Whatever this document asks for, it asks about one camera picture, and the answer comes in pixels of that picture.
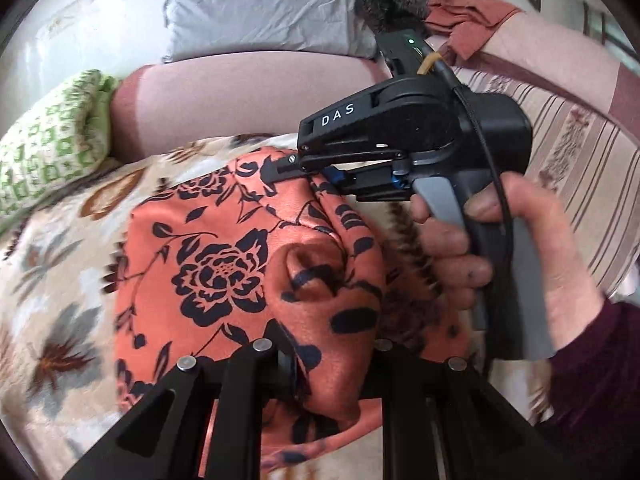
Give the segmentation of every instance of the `finger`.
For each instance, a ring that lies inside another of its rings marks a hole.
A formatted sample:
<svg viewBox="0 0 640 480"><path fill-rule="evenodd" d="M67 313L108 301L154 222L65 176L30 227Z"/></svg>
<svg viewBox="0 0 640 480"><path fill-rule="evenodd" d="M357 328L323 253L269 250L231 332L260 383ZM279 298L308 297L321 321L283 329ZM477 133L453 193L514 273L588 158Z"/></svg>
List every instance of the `finger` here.
<svg viewBox="0 0 640 480"><path fill-rule="evenodd" d="M461 256L469 252L469 236L457 225L427 218L418 231L420 243L429 256Z"/></svg>
<svg viewBox="0 0 640 480"><path fill-rule="evenodd" d="M425 220L431 216L429 206L425 200L418 194L411 195L409 213L414 222L424 224Z"/></svg>
<svg viewBox="0 0 640 480"><path fill-rule="evenodd" d="M446 288L447 304L457 310L468 310L476 304L476 292L472 288Z"/></svg>
<svg viewBox="0 0 640 480"><path fill-rule="evenodd" d="M433 271L444 288L478 288L494 274L489 260L473 254L434 260Z"/></svg>
<svg viewBox="0 0 640 480"><path fill-rule="evenodd" d="M517 173L503 173L504 192L513 217L523 218L531 232L544 273L553 278L567 276L569 266L579 260L574 233L562 203L549 190ZM499 222L502 211L493 184L471 197L465 213L481 222Z"/></svg>

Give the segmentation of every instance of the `human hand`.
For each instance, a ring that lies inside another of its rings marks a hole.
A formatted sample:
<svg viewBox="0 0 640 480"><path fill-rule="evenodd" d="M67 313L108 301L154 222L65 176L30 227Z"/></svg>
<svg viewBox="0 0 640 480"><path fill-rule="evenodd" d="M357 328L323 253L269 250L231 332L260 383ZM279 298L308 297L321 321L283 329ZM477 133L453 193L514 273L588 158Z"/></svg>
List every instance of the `human hand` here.
<svg viewBox="0 0 640 480"><path fill-rule="evenodd" d="M516 173L501 176L514 217L525 220L540 254L545 289L546 318L556 349L567 346L595 319L604 303L582 261L562 203L550 191ZM420 240L433 257L448 303L458 309L474 304L474 289L492 278L491 263L468 254L464 229L430 217L426 202L411 198L411 214L420 225ZM502 212L494 185L465 204L465 214L479 222L499 222Z"/></svg>

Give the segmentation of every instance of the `gray cloth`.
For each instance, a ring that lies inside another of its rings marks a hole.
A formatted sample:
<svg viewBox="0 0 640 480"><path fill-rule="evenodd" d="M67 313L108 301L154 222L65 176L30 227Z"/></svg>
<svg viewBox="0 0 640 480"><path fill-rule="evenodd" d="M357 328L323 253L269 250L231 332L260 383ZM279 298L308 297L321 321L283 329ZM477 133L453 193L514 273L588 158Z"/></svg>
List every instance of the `gray cloth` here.
<svg viewBox="0 0 640 480"><path fill-rule="evenodd" d="M356 0L167 0L165 62L254 50L371 58L372 31Z"/></svg>

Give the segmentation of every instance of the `person's arm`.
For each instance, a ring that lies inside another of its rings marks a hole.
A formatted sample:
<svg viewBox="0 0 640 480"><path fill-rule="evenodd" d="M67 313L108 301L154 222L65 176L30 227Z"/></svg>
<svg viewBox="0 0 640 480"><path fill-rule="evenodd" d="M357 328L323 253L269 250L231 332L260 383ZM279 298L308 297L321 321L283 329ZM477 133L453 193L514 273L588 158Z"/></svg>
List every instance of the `person's arm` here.
<svg viewBox="0 0 640 480"><path fill-rule="evenodd" d="M640 447L640 440L633 439L640 435L640 309L610 304L598 291L553 193L514 173L501 178L512 214L527 222L540 253L547 320L558 350L551 359L554 416L545 432L551 430L556 442L582 464L597 462L603 478L618 478L607 477L616 468L606 464L611 450L628 466L633 447ZM477 221L500 221L494 187L472 197L465 213ZM466 233L430 218L419 196L412 197L412 215L422 224L422 244L434 257L447 300L468 308L473 289L491 279L488 261L467 254Z"/></svg>

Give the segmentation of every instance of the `striped fabric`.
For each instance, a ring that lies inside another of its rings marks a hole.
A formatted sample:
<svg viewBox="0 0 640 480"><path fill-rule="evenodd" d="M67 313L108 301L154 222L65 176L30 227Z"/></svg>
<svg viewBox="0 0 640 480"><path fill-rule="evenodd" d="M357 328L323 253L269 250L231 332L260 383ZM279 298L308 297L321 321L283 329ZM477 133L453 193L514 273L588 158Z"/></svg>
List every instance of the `striped fabric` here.
<svg viewBox="0 0 640 480"><path fill-rule="evenodd" d="M601 115L513 79L456 69L476 92L515 99L534 128L527 176L565 204L598 286L612 293L640 251L640 150Z"/></svg>

